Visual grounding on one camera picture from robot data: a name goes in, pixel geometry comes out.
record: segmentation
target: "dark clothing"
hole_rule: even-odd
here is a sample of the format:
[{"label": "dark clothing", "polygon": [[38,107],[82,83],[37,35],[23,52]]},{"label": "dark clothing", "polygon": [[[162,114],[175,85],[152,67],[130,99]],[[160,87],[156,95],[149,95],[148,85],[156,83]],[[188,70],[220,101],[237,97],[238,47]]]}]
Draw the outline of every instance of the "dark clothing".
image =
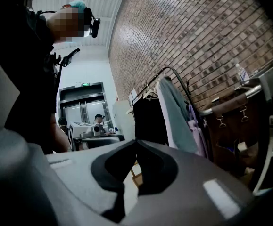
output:
[{"label": "dark clothing", "polygon": [[56,64],[60,65],[60,61],[61,61],[61,58],[58,57],[58,58],[56,59]]},{"label": "dark clothing", "polygon": [[56,113],[54,40],[45,21],[9,3],[0,13],[0,65],[20,91],[5,127],[52,153],[50,116]]},{"label": "dark clothing", "polygon": [[60,128],[62,129],[62,131],[64,131],[64,127],[66,127],[66,130],[65,130],[64,133],[68,136],[69,129],[67,128],[67,126],[60,126]]},{"label": "dark clothing", "polygon": [[135,137],[160,144],[167,143],[168,136],[165,128],[165,120],[158,99],[139,99],[133,106],[135,119]]}]

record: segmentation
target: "elevator door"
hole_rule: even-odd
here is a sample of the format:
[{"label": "elevator door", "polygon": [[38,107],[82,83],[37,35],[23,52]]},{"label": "elevator door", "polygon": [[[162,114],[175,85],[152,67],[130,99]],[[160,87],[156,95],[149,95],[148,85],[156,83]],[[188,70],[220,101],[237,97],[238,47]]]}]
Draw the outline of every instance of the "elevator door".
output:
[{"label": "elevator door", "polygon": [[[97,114],[105,115],[102,101],[86,103],[86,110],[87,110],[87,115],[89,119],[89,124],[94,123],[95,115]],[[103,121],[104,121],[104,124],[107,124],[106,118],[104,118]]]},{"label": "elevator door", "polygon": [[66,115],[66,119],[67,119],[68,123],[71,121],[82,122],[81,109],[80,109],[79,104],[74,105],[74,106],[65,107],[65,115]]}]

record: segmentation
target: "hanger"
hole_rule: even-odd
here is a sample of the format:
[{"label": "hanger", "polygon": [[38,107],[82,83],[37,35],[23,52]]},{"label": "hanger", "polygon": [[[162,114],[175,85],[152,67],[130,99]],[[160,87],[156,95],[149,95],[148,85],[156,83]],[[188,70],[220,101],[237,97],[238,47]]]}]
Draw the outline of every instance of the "hanger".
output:
[{"label": "hanger", "polygon": [[148,84],[147,84],[147,87],[149,88],[149,90],[148,90],[148,92],[144,95],[143,98],[147,98],[147,96],[148,96],[149,94],[151,94],[151,93],[153,93],[154,95],[156,95],[156,96],[158,97],[158,94],[155,93],[154,90],[152,90],[152,89],[149,87]]},{"label": "hanger", "polygon": [[126,114],[130,114],[133,112],[133,106],[126,112]]}]

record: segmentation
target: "man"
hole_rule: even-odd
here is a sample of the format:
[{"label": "man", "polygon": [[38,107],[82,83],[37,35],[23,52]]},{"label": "man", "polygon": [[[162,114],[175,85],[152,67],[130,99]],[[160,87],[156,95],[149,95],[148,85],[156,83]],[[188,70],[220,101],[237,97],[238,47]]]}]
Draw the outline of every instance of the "man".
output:
[{"label": "man", "polygon": [[26,6],[30,11],[34,11],[34,10],[33,10],[33,0],[25,0],[25,6]]},{"label": "man", "polygon": [[[37,18],[26,1],[0,3],[0,65],[20,91],[5,128],[40,145],[45,154],[67,152],[70,144],[55,118],[55,60],[50,52],[54,43],[81,34],[82,16],[78,8],[65,5],[45,21]],[[37,122],[30,123],[28,118]]]},{"label": "man", "polygon": [[56,64],[60,65],[61,59],[62,59],[62,57],[61,57],[61,55],[59,55],[59,57],[56,59]]},{"label": "man", "polygon": [[59,127],[64,131],[64,133],[68,136],[68,128],[67,128],[67,119],[65,117],[59,118]]},{"label": "man", "polygon": [[94,120],[95,120],[94,125],[99,127],[99,131],[102,136],[114,134],[114,133],[111,133],[110,131],[106,132],[103,126],[101,125],[101,123],[103,122],[103,116],[101,114],[96,114],[94,117]]}]

